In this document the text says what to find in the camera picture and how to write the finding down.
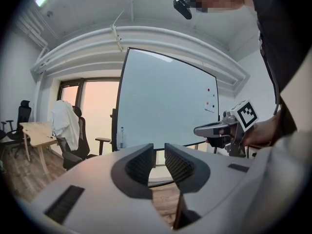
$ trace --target wooden table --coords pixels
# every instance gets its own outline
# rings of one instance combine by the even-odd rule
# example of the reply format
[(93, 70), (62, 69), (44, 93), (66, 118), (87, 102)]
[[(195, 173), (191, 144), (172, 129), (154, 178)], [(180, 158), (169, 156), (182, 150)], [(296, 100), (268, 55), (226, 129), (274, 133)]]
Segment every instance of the wooden table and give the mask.
[(43, 147), (50, 146), (57, 143), (57, 139), (55, 137), (51, 138), (52, 129), (49, 122), (27, 122), (20, 123), (23, 127), (24, 133), (24, 142), (25, 142), (25, 150), (28, 161), (30, 161), (28, 147), (27, 147), (27, 136), (30, 137), (30, 144), (32, 147), (37, 147), (40, 161), (44, 170), (44, 173), (47, 175), (48, 179), (51, 181), (50, 174), (48, 172), (48, 168), (45, 164), (44, 156), (43, 156)]

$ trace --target tabletop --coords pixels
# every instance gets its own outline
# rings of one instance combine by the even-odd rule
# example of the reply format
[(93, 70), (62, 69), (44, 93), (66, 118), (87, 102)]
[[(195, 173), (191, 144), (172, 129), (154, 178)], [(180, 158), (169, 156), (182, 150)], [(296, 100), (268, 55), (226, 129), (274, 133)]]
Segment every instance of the tabletop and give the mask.
[(30, 137), (30, 144), (33, 147), (52, 145), (57, 143), (57, 139), (52, 136), (50, 122), (25, 122), (20, 123), (23, 133)]

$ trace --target whiteboard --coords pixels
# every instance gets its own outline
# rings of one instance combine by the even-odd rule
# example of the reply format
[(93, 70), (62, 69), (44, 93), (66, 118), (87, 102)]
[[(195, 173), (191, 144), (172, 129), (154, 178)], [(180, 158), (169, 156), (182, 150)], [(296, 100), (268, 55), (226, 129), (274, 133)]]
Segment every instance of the whiteboard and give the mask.
[(129, 48), (117, 98), (117, 147), (204, 142), (196, 126), (218, 120), (216, 78), (177, 59)]

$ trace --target white jacket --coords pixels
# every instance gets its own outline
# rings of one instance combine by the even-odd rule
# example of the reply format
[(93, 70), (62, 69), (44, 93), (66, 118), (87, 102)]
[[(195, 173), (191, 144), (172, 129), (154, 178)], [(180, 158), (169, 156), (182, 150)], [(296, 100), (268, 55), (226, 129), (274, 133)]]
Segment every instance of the white jacket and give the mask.
[(52, 133), (59, 138), (65, 138), (71, 151), (78, 149), (79, 117), (73, 111), (70, 103), (58, 100), (51, 110)]

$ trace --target ceiling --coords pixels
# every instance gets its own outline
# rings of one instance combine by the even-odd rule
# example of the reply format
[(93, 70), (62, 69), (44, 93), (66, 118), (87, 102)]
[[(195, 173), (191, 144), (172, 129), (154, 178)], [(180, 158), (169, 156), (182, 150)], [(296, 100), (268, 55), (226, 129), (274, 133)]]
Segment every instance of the ceiling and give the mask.
[[(131, 21), (132, 1), (134, 21)], [(193, 19), (186, 20), (173, 8), (173, 0), (48, 0), (42, 7), (37, 6), (37, 10), (59, 44), (71, 35), (92, 31), (99, 25), (109, 27), (123, 10), (117, 26), (148, 21), (157, 24), (156, 27), (165, 28), (166, 24), (173, 28), (184, 27), (204, 34), (224, 49), (228, 49), (230, 41), (245, 25), (254, 21), (246, 7), (231, 12), (193, 13)]]

